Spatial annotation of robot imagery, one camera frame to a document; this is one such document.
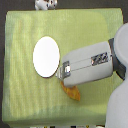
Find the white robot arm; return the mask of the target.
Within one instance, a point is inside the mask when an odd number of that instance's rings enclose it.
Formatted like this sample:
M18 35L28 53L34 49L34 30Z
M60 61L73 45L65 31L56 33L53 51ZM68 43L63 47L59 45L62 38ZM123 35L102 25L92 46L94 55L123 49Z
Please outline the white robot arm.
M73 50L62 58L56 77L65 87L110 77L116 72L123 82L112 92L105 128L128 128L128 23L108 41Z

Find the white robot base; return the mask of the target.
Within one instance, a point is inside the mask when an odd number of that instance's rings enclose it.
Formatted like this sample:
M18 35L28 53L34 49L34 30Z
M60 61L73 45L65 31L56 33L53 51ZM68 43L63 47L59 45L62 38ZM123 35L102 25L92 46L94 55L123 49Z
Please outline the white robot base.
M57 6L57 0L35 0L36 10L54 9Z

